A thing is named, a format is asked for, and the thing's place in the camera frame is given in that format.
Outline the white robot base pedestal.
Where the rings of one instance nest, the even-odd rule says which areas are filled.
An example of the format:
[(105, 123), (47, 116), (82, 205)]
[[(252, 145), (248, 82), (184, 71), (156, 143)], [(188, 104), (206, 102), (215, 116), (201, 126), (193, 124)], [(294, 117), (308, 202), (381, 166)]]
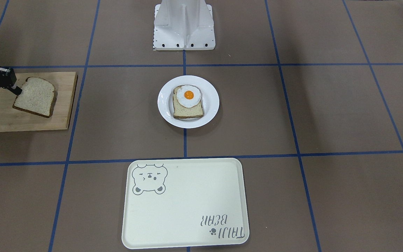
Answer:
[(154, 18), (154, 50), (213, 50), (216, 47), (213, 9), (204, 0), (163, 0), (155, 5)]

